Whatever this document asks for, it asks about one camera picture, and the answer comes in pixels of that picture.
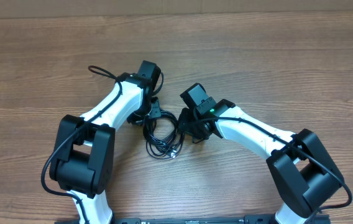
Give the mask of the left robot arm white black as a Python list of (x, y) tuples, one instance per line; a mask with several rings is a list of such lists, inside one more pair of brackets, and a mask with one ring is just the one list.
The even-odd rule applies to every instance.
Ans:
[(105, 189), (112, 174), (115, 134), (125, 121), (136, 123), (153, 111), (151, 99), (161, 89), (157, 82), (162, 75), (155, 63), (143, 61), (138, 72), (115, 77), (113, 90), (92, 110), (60, 121), (41, 183), (48, 193), (73, 199), (76, 223), (113, 223)]

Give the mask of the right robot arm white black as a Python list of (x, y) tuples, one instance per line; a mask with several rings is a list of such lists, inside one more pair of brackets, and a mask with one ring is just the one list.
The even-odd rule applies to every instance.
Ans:
[(344, 178), (314, 132), (274, 128), (231, 101), (216, 101), (199, 83), (180, 96), (186, 104), (180, 115), (184, 133), (198, 141), (215, 134), (265, 159), (283, 204), (273, 215), (245, 216), (246, 223), (330, 223), (320, 211), (343, 187)]

